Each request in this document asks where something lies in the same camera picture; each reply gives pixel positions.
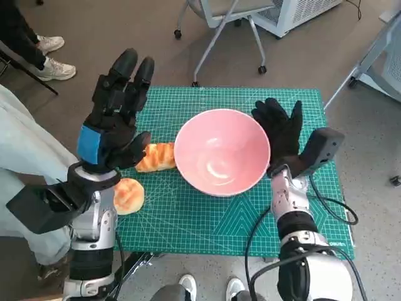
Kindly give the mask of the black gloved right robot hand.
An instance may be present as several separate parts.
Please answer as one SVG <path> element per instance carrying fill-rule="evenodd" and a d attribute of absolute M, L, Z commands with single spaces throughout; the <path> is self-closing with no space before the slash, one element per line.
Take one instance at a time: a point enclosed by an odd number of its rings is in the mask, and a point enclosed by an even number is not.
<path fill-rule="evenodd" d="M 297 101 L 288 115 L 275 98 L 257 101 L 251 111 L 253 119 L 263 128 L 270 144 L 268 172 L 282 166 L 287 157 L 298 157 L 299 137 L 303 125 L 301 101 Z"/>

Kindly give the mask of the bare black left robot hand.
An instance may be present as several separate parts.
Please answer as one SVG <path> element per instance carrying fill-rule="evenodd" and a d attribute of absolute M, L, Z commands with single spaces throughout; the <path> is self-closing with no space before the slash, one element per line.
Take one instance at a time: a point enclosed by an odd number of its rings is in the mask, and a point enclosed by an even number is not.
<path fill-rule="evenodd" d="M 78 138 L 77 154 L 83 168 L 96 173 L 126 169 L 145 156 L 148 131 L 137 133 L 137 113 L 147 101 L 154 59 L 138 63 L 137 51 L 127 48 L 106 75 L 100 75 L 92 96 L 93 108 Z"/>

